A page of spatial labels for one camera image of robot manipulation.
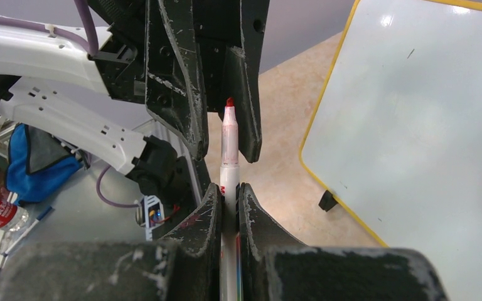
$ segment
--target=whiteboard stand foot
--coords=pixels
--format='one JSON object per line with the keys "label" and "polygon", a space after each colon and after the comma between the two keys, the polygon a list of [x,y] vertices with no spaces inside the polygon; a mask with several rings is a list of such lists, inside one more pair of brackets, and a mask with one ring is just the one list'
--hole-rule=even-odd
{"label": "whiteboard stand foot", "polygon": [[321,201],[319,202],[319,207],[328,212],[335,205],[337,205],[337,201],[333,197],[333,194],[326,190],[321,198]]}

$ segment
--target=screw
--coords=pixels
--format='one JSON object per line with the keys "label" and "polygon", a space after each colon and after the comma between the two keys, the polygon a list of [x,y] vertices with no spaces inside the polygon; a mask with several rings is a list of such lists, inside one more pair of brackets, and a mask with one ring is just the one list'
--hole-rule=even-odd
{"label": "screw", "polygon": [[167,106],[169,104],[170,98],[164,94],[161,94],[157,98],[158,103],[161,103],[164,106]]}
{"label": "screw", "polygon": [[159,54],[166,57],[170,57],[171,50],[167,46],[163,46],[162,48],[159,49]]}

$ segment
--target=red marker tip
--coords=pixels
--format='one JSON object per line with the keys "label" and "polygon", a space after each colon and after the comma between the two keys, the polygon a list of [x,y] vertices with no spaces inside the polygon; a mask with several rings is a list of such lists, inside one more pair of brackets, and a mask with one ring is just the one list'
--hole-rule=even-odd
{"label": "red marker tip", "polygon": [[233,107],[233,98],[232,97],[228,97],[228,99],[226,99],[226,106],[227,107]]}

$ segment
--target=gray wall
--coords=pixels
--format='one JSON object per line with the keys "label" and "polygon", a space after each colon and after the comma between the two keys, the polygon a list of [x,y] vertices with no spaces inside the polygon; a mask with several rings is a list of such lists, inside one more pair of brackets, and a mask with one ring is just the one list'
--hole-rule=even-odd
{"label": "gray wall", "polygon": [[[343,30],[354,0],[271,0],[261,72]],[[67,26],[80,26],[71,0],[0,0],[0,14]],[[94,16],[97,26],[105,25]],[[144,106],[117,102],[86,89],[54,83],[66,96],[124,127],[135,127],[148,119]]]}

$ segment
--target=blue pen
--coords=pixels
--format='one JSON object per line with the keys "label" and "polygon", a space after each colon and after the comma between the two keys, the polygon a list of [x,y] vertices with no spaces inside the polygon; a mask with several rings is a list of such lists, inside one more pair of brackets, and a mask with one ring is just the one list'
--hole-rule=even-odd
{"label": "blue pen", "polygon": [[1,253],[2,256],[8,256],[8,254],[10,254],[10,252],[12,252],[12,250],[14,249],[14,247],[25,237],[28,235],[28,233],[30,233],[30,231],[32,231],[32,229],[49,213],[51,212],[53,208],[51,206],[47,207],[45,210],[43,210],[42,213],[40,213],[38,215],[38,217],[36,217],[36,219],[34,220],[34,222],[25,230],[25,232],[23,232],[23,234],[21,234],[18,239],[16,241],[14,241],[14,243],[12,243],[11,246],[8,247],[8,249],[6,249],[5,252]]}

